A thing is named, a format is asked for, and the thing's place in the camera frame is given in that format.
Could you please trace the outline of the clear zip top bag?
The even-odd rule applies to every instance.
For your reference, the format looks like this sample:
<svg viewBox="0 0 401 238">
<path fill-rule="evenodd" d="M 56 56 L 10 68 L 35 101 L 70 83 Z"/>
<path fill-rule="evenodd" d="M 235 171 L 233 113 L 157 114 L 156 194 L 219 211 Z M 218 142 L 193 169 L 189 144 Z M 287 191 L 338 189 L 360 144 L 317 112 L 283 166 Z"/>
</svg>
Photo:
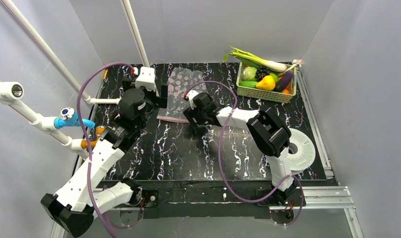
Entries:
<svg viewBox="0 0 401 238">
<path fill-rule="evenodd" d="M 167 84 L 167 108 L 160 108 L 157 119 L 176 123 L 188 123 L 183 111 L 190 104 L 184 100 L 184 93 L 194 84 L 203 82 L 203 72 L 187 68 L 175 68 L 171 72 Z"/>
</svg>

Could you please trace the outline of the green cucumber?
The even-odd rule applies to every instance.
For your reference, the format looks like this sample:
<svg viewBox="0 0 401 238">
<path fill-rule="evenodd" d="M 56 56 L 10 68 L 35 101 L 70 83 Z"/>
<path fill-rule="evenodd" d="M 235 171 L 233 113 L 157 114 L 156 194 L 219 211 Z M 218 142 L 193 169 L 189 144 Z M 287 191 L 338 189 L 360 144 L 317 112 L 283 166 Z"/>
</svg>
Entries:
<svg viewBox="0 0 401 238">
<path fill-rule="evenodd" d="M 239 86 L 247 87 L 247 88 L 256 88 L 256 81 L 240 81 Z"/>
</svg>

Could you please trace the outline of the yellow bell pepper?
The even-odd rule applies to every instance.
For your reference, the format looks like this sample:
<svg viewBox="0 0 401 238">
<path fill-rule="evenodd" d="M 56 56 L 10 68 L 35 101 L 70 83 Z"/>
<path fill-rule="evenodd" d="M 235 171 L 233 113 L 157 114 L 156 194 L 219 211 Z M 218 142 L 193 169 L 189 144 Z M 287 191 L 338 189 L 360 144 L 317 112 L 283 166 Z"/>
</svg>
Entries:
<svg viewBox="0 0 401 238">
<path fill-rule="evenodd" d="M 265 91 L 272 91 L 275 88 L 275 80 L 271 75 L 265 76 L 256 84 L 256 88 Z"/>
</svg>

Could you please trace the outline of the purple eggplant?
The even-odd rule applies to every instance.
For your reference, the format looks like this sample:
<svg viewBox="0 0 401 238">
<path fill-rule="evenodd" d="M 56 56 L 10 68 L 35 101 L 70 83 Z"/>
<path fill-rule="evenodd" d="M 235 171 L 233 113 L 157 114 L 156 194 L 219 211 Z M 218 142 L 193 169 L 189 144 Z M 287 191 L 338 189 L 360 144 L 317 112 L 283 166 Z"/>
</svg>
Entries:
<svg viewBox="0 0 401 238">
<path fill-rule="evenodd" d="M 282 78 L 276 83 L 274 92 L 282 92 L 291 82 L 293 78 L 293 72 L 288 71 L 286 72 Z"/>
</svg>

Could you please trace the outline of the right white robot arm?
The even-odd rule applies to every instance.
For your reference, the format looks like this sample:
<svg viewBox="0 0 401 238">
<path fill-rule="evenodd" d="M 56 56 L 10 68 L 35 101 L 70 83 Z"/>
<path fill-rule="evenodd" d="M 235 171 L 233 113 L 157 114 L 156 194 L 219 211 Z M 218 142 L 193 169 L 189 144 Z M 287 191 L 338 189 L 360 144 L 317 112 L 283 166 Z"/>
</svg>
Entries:
<svg viewBox="0 0 401 238">
<path fill-rule="evenodd" d="M 190 106 L 184 110 L 184 116 L 193 126 L 220 126 L 223 138 L 228 126 L 247 130 L 257 148 L 266 157 L 270 166 L 271 191 L 262 198 L 245 199 L 234 196 L 247 203 L 284 204 L 296 189 L 288 154 L 292 133 L 283 121 L 271 110 L 242 110 L 235 107 L 219 107 L 212 97 L 204 92 L 192 90 L 184 95 Z"/>
</svg>

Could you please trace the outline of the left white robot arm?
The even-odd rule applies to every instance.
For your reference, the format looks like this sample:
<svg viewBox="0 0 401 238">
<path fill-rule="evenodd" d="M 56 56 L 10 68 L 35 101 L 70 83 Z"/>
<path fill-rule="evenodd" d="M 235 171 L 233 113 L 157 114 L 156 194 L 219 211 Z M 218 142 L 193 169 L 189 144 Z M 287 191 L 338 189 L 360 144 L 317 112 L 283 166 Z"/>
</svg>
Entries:
<svg viewBox="0 0 401 238">
<path fill-rule="evenodd" d="M 97 194 L 93 191 L 140 138 L 147 124 L 147 107 L 167 106 L 162 87 L 153 76 L 140 75 L 134 85 L 125 88 L 119 101 L 118 116 L 101 133 L 88 159 L 63 187 L 41 199 L 49 217 L 74 238 L 83 235 L 96 218 L 118 205 L 143 206 L 142 186 L 131 178 Z"/>
</svg>

